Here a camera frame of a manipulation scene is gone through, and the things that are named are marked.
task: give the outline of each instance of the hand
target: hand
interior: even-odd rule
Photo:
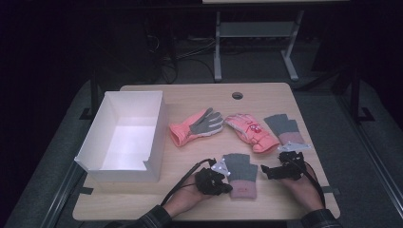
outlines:
[[[310,165],[306,165],[306,171],[316,180],[315,172]],[[282,182],[293,193],[296,200],[304,206],[308,212],[324,209],[319,193],[306,176],[299,180],[281,179]]]
[[[195,175],[193,174],[183,183],[183,187],[174,193],[171,199],[163,206],[171,218],[192,209],[203,200],[212,198],[211,195],[201,193],[196,184],[194,184],[195,182]]]

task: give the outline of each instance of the black sleeve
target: black sleeve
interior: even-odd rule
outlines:
[[[340,223],[329,209],[321,209],[308,213],[301,220],[304,228],[340,228]]]
[[[165,209],[157,205],[133,224],[124,226],[124,228],[163,228],[168,227],[171,222],[172,218]]]

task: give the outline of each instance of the person's right hand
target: person's right hand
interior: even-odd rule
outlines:
[[[316,180],[315,172],[310,165],[306,164],[306,171]],[[282,182],[293,193],[296,200],[309,212],[324,209],[319,193],[304,175],[299,180],[281,179]]]

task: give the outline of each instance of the metal stand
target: metal stand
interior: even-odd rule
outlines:
[[[304,11],[300,10],[297,14],[296,21],[292,22],[222,22],[221,14],[218,11],[216,21],[216,52],[214,54],[214,80],[216,82],[222,80],[220,57],[221,37],[289,37],[290,43],[287,49],[281,51],[281,56],[291,80],[297,81],[298,76],[290,57],[297,39],[303,13]]]

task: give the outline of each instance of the wooden table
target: wooden table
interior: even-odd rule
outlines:
[[[312,146],[303,150],[305,160],[316,171],[321,186],[329,183],[317,157],[308,130],[302,120],[296,100],[287,84],[212,84],[212,85],[127,85],[121,91],[162,90],[167,104],[170,123],[181,123],[203,108],[213,107],[222,117],[236,113],[252,114],[267,130],[264,118],[286,113],[297,121],[303,139]],[[234,92],[243,98],[236,100]],[[229,125],[222,132],[207,138],[198,138],[183,147],[176,147],[166,135],[161,179],[156,183],[96,182],[86,177],[85,188],[92,193],[81,194],[73,211],[78,220],[137,219],[160,204],[169,190],[197,162],[204,159],[220,160],[222,155],[244,153],[251,163],[269,167],[280,166],[278,151],[255,154],[251,145],[241,141]],[[197,207],[177,216],[176,220],[286,220],[300,219],[304,209],[293,199],[281,183],[267,180],[260,168],[257,176],[256,199],[231,199],[222,194],[200,203]],[[327,207],[335,217],[339,209],[333,193],[325,194]]]

